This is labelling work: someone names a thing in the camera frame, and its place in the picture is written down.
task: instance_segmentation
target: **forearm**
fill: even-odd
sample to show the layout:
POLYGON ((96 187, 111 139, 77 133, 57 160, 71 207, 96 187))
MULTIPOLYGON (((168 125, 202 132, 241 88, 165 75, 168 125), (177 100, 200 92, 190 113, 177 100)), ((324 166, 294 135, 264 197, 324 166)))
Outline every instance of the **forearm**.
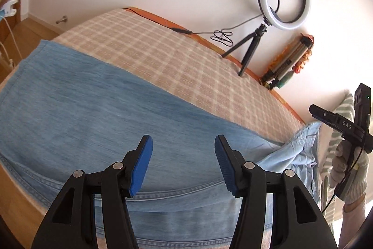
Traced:
POLYGON ((352 204, 343 207, 343 223, 339 249, 343 249, 360 229, 365 220, 365 194, 352 204))

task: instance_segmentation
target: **plaid tablecloth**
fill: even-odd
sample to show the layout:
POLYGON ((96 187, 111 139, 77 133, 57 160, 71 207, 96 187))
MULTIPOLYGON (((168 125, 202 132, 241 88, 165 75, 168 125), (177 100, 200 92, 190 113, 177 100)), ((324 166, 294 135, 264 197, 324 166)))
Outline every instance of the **plaid tablecloth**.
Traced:
POLYGON ((116 9, 55 42, 125 69, 211 113, 285 143, 303 124, 252 77, 216 52, 133 13, 116 9))

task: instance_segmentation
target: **tripod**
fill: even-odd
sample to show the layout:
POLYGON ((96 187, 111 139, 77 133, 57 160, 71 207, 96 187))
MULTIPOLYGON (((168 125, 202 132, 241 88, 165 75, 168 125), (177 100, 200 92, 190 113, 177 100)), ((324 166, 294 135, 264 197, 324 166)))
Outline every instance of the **tripod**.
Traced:
POLYGON ((246 36, 243 40, 239 41, 236 45, 234 45, 232 48, 230 48, 227 52, 225 52, 221 57, 225 58, 228 54, 232 53, 234 50, 239 48, 241 45, 243 45, 245 42, 247 42, 249 39, 252 38, 252 42, 249 46, 249 48, 246 51, 246 54, 244 58, 242 59, 242 68, 238 72, 239 76, 242 76, 244 73, 247 65, 249 64, 249 61, 251 60, 256 48, 258 47, 258 44, 260 42, 260 38, 263 36, 264 32, 267 32, 267 26, 265 24, 261 24, 258 29, 256 29, 254 32, 246 36))

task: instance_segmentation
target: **green object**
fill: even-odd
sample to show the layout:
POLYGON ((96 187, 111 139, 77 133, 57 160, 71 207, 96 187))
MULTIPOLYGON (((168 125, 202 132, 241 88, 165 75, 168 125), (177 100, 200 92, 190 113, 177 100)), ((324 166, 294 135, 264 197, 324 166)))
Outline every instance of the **green object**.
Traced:
POLYGON ((276 87, 280 89, 283 85, 285 85, 290 80, 290 78, 293 76, 293 74, 294 74, 293 70, 290 70, 288 73, 286 73, 284 75, 284 77, 282 79, 280 79, 280 81, 278 82, 276 87))

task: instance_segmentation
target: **black cable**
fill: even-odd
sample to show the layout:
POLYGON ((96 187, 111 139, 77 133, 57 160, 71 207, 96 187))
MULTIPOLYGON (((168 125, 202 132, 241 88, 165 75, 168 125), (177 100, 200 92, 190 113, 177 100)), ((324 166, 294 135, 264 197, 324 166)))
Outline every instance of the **black cable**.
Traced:
MULTIPOLYGON (((275 10, 275 13, 278 12, 280 8, 280 0, 277 0, 277 8, 275 10)), ((130 8, 125 8, 126 10, 131 10, 132 12, 134 12, 135 14, 141 16, 141 17, 144 17, 142 16, 141 14, 138 14, 137 12, 135 12, 134 10, 130 9, 130 8)), ((181 33, 181 34, 187 34, 187 35, 191 35, 191 34, 213 34, 213 36, 210 37, 210 39, 212 41, 216 41, 216 42, 219 42, 219 43, 222 43, 223 45, 226 45, 228 47, 232 47, 233 46, 233 41, 229 38, 230 36, 233 35, 233 32, 230 31, 230 30, 233 30, 235 28, 238 28, 240 26, 242 26, 243 24, 246 24, 248 23, 249 21, 252 21, 254 20, 255 18, 258 18, 260 16, 262 16, 263 14, 259 14, 257 16, 254 16, 254 17, 251 17, 247 20, 245 20, 244 22, 234 26, 234 27, 231 27, 231 28, 223 28, 221 30, 215 30, 214 32, 193 32, 193 31, 190 31, 190 30, 186 30, 186 29, 181 29, 181 28, 173 28, 173 27, 167 27, 167 26, 164 26, 156 21, 153 21, 161 26, 164 26, 166 28, 169 28, 171 29, 172 31, 175 31, 175 32, 178 32, 178 33, 181 33)))
MULTIPOLYGON (((359 160, 360 155, 361 155, 362 153, 363 153, 363 149, 361 148, 361 151, 360 151, 359 155, 357 156, 356 161, 354 162, 354 164, 351 166, 351 168, 348 170, 348 172, 345 174, 344 178, 342 179, 342 181, 341 181, 338 185, 343 184, 343 182, 346 180, 347 176, 349 176, 349 174, 351 173, 353 167, 355 167, 355 165, 356 165, 357 161, 359 160)), ((325 210, 329 207, 329 205, 331 204, 331 202, 333 201, 334 198, 335 198, 335 190, 334 190, 334 193, 333 193, 333 195, 332 195, 332 198, 331 198, 330 201, 327 203, 326 207, 322 210, 321 213, 324 213, 324 212, 325 212, 325 210)))

